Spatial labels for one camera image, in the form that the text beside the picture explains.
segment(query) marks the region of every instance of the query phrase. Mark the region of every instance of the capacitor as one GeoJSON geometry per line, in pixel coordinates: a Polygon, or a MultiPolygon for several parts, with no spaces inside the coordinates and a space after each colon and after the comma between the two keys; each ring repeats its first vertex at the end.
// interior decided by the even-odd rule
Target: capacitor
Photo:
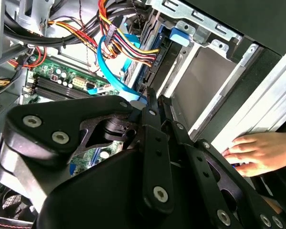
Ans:
{"type": "Polygon", "coordinates": [[[62,72],[61,73],[61,77],[66,78],[67,77],[67,73],[66,72],[62,72]]]}
{"type": "Polygon", "coordinates": [[[63,80],[64,80],[64,78],[60,77],[60,78],[58,79],[57,83],[62,84],[63,80]]]}
{"type": "Polygon", "coordinates": [[[61,70],[58,68],[58,69],[56,69],[56,74],[58,74],[58,75],[60,75],[61,74],[61,70]]]}
{"type": "Polygon", "coordinates": [[[69,84],[69,81],[70,81],[70,80],[68,80],[68,79],[65,79],[65,80],[62,82],[62,85],[64,85],[64,86],[68,86],[68,84],[69,84]]]}
{"type": "Polygon", "coordinates": [[[107,151],[102,151],[101,153],[100,153],[100,158],[102,158],[102,159],[107,159],[107,158],[109,158],[110,157],[110,154],[109,154],[109,152],[107,152],[107,151]]]}

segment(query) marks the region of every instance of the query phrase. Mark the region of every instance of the black wire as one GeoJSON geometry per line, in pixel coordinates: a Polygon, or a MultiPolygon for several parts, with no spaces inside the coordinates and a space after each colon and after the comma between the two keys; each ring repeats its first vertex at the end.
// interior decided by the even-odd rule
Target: black wire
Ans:
{"type": "MultiPolygon", "coordinates": [[[[26,62],[28,61],[29,57],[30,57],[29,55],[26,55],[26,54],[25,54],[25,55],[24,55],[24,61],[23,61],[23,62],[26,63],[26,62]]],[[[22,68],[21,68],[20,70],[17,70],[17,71],[15,72],[15,74],[11,77],[10,83],[9,83],[8,85],[4,86],[4,87],[0,87],[0,94],[1,94],[2,92],[6,91],[9,87],[11,87],[11,86],[14,84],[14,82],[19,79],[19,77],[21,76],[22,72],[23,72],[23,69],[22,69],[22,68]]]]}
{"type": "Polygon", "coordinates": [[[67,1],[68,0],[61,0],[55,6],[53,6],[50,10],[50,17],[52,17],[57,11],[59,11],[67,3],[67,1]]]}
{"type": "MultiPolygon", "coordinates": [[[[139,11],[139,13],[141,14],[147,14],[148,12],[146,10],[143,10],[142,8],[138,8],[137,9],[139,11]]],[[[128,14],[133,14],[135,13],[133,6],[131,6],[130,3],[113,3],[112,5],[110,5],[107,9],[108,12],[108,18],[110,20],[112,20],[114,17],[119,16],[119,15],[128,15],[128,14]],[[112,13],[115,10],[121,9],[121,7],[124,6],[129,6],[129,9],[123,9],[117,13],[112,13]]],[[[85,26],[86,26],[86,31],[87,34],[90,37],[94,37],[100,30],[99,28],[99,21],[97,21],[97,16],[94,16],[85,26]]],[[[17,28],[19,30],[21,30],[21,32],[15,32],[13,30],[13,28],[9,28],[6,24],[4,26],[4,34],[23,41],[25,43],[28,44],[33,44],[36,46],[46,46],[46,47],[61,47],[61,46],[65,46],[68,44],[75,44],[75,43],[79,43],[78,39],[75,38],[73,35],[67,36],[67,37],[63,37],[63,38],[47,38],[47,37],[38,37],[37,35],[34,34],[29,34],[28,36],[23,35],[24,33],[26,34],[28,31],[24,28],[21,27],[17,28]]]]}

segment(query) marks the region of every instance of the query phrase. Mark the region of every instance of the motherboard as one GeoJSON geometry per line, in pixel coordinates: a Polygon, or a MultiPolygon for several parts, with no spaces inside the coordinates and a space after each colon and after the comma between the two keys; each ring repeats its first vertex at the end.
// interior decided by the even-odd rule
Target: motherboard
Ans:
{"type": "Polygon", "coordinates": [[[21,104],[118,94],[105,78],[85,74],[51,60],[28,71],[21,104]]]}

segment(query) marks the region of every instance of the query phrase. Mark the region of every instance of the wire bundle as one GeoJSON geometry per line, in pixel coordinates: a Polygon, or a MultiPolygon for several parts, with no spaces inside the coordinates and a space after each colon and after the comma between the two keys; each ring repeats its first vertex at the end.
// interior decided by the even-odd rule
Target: wire bundle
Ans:
{"type": "MultiPolygon", "coordinates": [[[[112,22],[106,16],[106,2],[107,0],[99,0],[98,2],[98,16],[100,19],[100,29],[103,35],[108,33],[109,26],[112,24],[112,22]]],[[[119,52],[122,52],[133,61],[141,62],[149,67],[152,66],[152,62],[156,58],[156,53],[159,51],[158,49],[149,51],[138,49],[126,38],[119,28],[116,28],[116,33],[113,36],[111,47],[108,47],[108,50],[111,51],[113,55],[117,54],[117,52],[118,54],[119,52]]]]}
{"type": "Polygon", "coordinates": [[[26,64],[27,60],[29,59],[30,56],[33,55],[33,52],[34,52],[34,48],[31,49],[29,51],[29,53],[26,53],[24,54],[23,56],[20,56],[19,58],[21,58],[20,62],[22,61],[24,64],[22,65],[22,67],[20,68],[19,67],[19,63],[15,60],[10,60],[8,61],[8,63],[10,65],[12,65],[15,69],[16,69],[16,72],[15,74],[10,78],[10,79],[0,79],[0,94],[4,91],[6,91],[16,80],[19,79],[19,77],[21,76],[22,74],[22,70],[24,68],[34,68],[34,67],[37,67],[39,65],[41,65],[45,59],[46,59],[46,53],[47,53],[47,49],[44,48],[44,55],[43,55],[43,58],[41,60],[41,51],[40,51],[40,48],[39,47],[36,47],[39,55],[38,55],[38,59],[36,61],[34,61],[34,63],[32,64],[26,64]]]}
{"type": "MultiPolygon", "coordinates": [[[[138,7],[137,11],[141,15],[148,15],[148,11],[144,7],[138,7]]],[[[127,3],[126,0],[123,0],[119,3],[115,2],[111,4],[107,8],[106,12],[108,19],[112,20],[119,15],[127,16],[134,14],[136,13],[136,10],[134,9],[131,3],[127,3]]],[[[91,18],[91,20],[88,21],[84,25],[84,27],[85,27],[85,33],[90,38],[95,37],[100,31],[100,22],[98,21],[98,16],[96,15],[93,18],[91,18]]],[[[5,12],[5,17],[4,17],[4,34],[8,37],[22,41],[26,44],[32,44],[35,46],[44,46],[44,47],[60,48],[69,44],[78,44],[81,42],[79,38],[74,36],[73,34],[67,37],[49,38],[49,37],[41,37],[38,34],[31,33],[27,31],[25,28],[21,27],[7,12],[5,12]]]]}
{"type": "MultiPolygon", "coordinates": [[[[47,57],[47,48],[44,47],[44,55],[43,55],[42,60],[41,60],[41,51],[40,51],[40,48],[38,46],[36,46],[36,50],[38,51],[38,59],[36,61],[34,61],[34,63],[32,63],[32,64],[24,64],[23,68],[35,68],[35,67],[40,66],[45,61],[45,59],[47,57]]],[[[18,63],[15,60],[10,60],[10,61],[8,61],[8,63],[11,66],[13,66],[14,68],[18,67],[18,63]]]]}

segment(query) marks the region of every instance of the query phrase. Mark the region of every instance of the black mount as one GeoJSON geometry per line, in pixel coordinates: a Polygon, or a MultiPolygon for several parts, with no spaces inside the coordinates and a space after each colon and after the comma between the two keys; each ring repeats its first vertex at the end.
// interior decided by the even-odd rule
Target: black mount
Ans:
{"type": "Polygon", "coordinates": [[[87,149],[124,142],[123,151],[56,187],[35,228],[280,228],[274,217],[286,228],[210,143],[192,142],[174,121],[170,99],[157,101],[150,88],[147,95],[142,110],[103,96],[9,112],[3,132],[9,150],[49,171],[87,149]],[[28,115],[42,124],[25,125],[28,115]],[[54,142],[57,131],[68,135],[66,144],[54,142]]]}

